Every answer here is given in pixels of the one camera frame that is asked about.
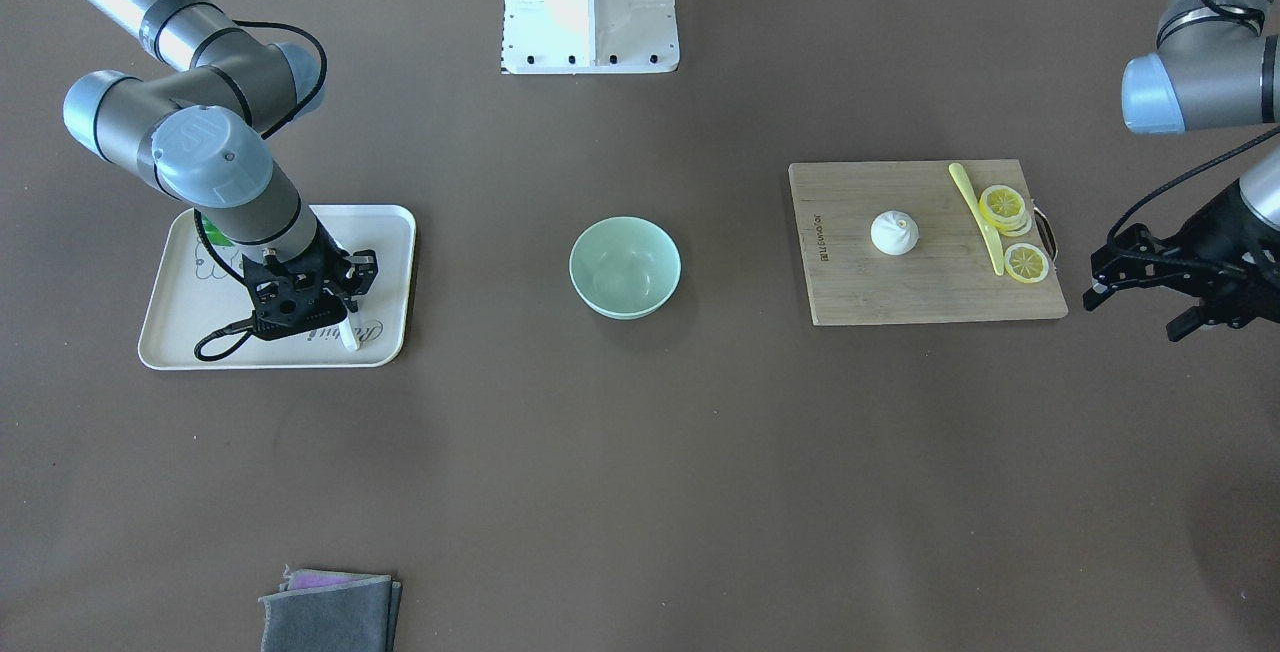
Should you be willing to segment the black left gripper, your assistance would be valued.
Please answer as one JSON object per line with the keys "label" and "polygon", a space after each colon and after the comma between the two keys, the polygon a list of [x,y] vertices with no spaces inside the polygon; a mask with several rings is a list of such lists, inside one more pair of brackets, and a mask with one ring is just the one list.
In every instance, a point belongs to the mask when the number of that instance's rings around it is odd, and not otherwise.
{"label": "black left gripper", "polygon": [[1279,320],[1277,231],[1245,205],[1234,182],[1167,238],[1135,223],[1091,255],[1085,310],[1120,291],[1165,288],[1196,302],[1166,325],[1170,341],[1203,327]]}

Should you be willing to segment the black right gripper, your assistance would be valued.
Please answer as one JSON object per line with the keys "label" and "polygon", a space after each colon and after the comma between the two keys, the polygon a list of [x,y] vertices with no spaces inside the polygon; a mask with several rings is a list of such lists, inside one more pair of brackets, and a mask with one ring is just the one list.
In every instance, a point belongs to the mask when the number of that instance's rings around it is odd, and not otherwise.
{"label": "black right gripper", "polygon": [[315,234],[289,261],[266,254],[243,263],[244,287],[253,305],[252,334],[282,339],[333,327],[358,311],[379,273],[371,249],[348,252],[326,232]]}

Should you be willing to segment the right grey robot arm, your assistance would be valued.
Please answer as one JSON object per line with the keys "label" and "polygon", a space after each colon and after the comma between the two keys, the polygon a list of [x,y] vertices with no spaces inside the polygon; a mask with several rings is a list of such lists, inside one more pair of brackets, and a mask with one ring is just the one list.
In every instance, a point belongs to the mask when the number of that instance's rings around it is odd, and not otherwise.
{"label": "right grey robot arm", "polygon": [[215,231],[239,252],[228,274],[252,313],[212,338],[349,332],[378,257],[339,246],[268,147],[323,101],[328,59],[317,38],[301,31],[302,45],[265,44],[256,23],[212,0],[88,1],[172,74],[90,73],[67,92],[64,126],[97,158],[191,206],[201,245]]}

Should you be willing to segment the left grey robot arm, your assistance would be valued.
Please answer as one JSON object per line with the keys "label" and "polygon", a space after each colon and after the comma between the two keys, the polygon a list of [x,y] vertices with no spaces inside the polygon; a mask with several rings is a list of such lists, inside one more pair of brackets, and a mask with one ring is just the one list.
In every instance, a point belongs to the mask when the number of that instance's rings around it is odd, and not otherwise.
{"label": "left grey robot arm", "polygon": [[[1170,0],[1152,54],[1123,73],[1126,128],[1183,134],[1266,126],[1243,151],[1277,138],[1276,0]],[[1124,289],[1165,288],[1193,298],[1166,327],[1172,342],[1206,328],[1239,329],[1279,316],[1279,161],[1267,154],[1161,238],[1125,211],[1091,256],[1085,310]]]}

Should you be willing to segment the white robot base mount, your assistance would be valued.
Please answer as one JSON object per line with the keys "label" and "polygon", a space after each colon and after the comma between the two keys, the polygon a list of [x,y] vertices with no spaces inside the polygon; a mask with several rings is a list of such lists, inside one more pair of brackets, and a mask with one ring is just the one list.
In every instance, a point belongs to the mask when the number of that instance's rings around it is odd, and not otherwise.
{"label": "white robot base mount", "polygon": [[678,69],[676,0],[503,0],[500,72],[631,76]]}

